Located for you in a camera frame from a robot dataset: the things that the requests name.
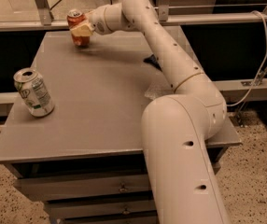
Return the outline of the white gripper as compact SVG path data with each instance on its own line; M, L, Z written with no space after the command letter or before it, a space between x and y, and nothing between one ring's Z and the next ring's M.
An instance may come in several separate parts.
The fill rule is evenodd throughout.
M91 36L95 31L99 35L107 35L108 28L105 22L106 6L98 7L86 14L88 20L82 21L70 29L74 36Z

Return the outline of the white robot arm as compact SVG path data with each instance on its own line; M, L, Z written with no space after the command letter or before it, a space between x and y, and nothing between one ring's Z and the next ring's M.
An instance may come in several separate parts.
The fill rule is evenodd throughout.
M122 0L88 13L74 36L136 29L172 94L142 115L142 146L160 224L232 224L205 147L223 127L227 106L216 85L160 25L148 0Z

